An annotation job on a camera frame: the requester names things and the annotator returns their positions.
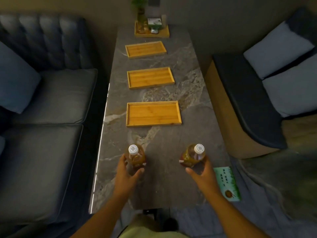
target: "tufted sofa backrest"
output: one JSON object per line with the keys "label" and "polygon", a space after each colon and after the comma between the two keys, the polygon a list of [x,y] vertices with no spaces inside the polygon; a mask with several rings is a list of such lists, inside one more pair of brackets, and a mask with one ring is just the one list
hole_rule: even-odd
{"label": "tufted sofa backrest", "polygon": [[77,16],[0,14],[0,41],[37,71],[93,68],[86,23]]}

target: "marble table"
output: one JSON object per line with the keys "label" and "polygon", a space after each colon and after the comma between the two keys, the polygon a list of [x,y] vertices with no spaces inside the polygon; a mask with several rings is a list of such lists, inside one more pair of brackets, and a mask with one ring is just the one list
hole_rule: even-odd
{"label": "marble table", "polygon": [[[96,213],[112,195],[118,160],[132,143],[141,144],[147,165],[129,204],[134,209],[188,207],[204,202],[179,164],[189,144],[205,146],[214,167],[230,166],[214,110],[185,28],[170,26],[170,38],[136,38],[133,25],[118,28],[108,98],[89,212]],[[166,55],[128,59],[125,45],[161,40]],[[170,67],[175,85],[129,90],[127,71]],[[128,102],[178,100],[182,125],[127,128]]]}

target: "white bottle cap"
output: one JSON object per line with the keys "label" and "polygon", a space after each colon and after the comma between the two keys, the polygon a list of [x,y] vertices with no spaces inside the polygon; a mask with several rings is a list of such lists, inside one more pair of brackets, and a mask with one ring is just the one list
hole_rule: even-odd
{"label": "white bottle cap", "polygon": [[139,148],[135,144],[130,145],[129,154],[136,155],[138,153],[138,151],[139,151]]}
{"label": "white bottle cap", "polygon": [[196,146],[194,147],[194,151],[195,153],[201,155],[205,151],[205,148],[202,144],[196,144]]}

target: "wooden tray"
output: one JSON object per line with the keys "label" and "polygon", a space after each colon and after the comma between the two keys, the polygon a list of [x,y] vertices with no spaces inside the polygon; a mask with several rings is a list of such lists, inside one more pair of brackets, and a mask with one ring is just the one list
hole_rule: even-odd
{"label": "wooden tray", "polygon": [[181,123],[178,101],[127,103],[127,127]]}
{"label": "wooden tray", "polygon": [[163,38],[169,38],[170,37],[170,30],[168,29],[168,25],[166,25],[165,28],[158,31],[158,34],[151,33],[150,30],[147,30],[145,34],[140,34],[137,32],[138,28],[138,22],[135,21],[134,24],[134,36],[136,37],[163,37]]}
{"label": "wooden tray", "polygon": [[127,71],[127,73],[129,89],[175,84],[169,67]]}
{"label": "wooden tray", "polygon": [[167,53],[161,41],[126,45],[125,49],[129,58],[164,55]]}

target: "gray pillow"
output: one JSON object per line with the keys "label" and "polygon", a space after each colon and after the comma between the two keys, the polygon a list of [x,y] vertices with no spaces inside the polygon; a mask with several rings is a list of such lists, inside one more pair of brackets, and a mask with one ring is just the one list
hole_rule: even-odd
{"label": "gray pillow", "polygon": [[298,66],[263,80],[263,85],[282,117],[317,109],[317,54]]}
{"label": "gray pillow", "polygon": [[0,42],[0,106],[22,113],[40,80],[34,68]]}
{"label": "gray pillow", "polygon": [[244,52],[244,57],[259,78],[264,79],[313,48],[310,41],[292,32],[282,22],[262,41]]}
{"label": "gray pillow", "polygon": [[5,139],[4,137],[0,136],[0,155],[2,154],[2,151],[4,150],[5,145]]}

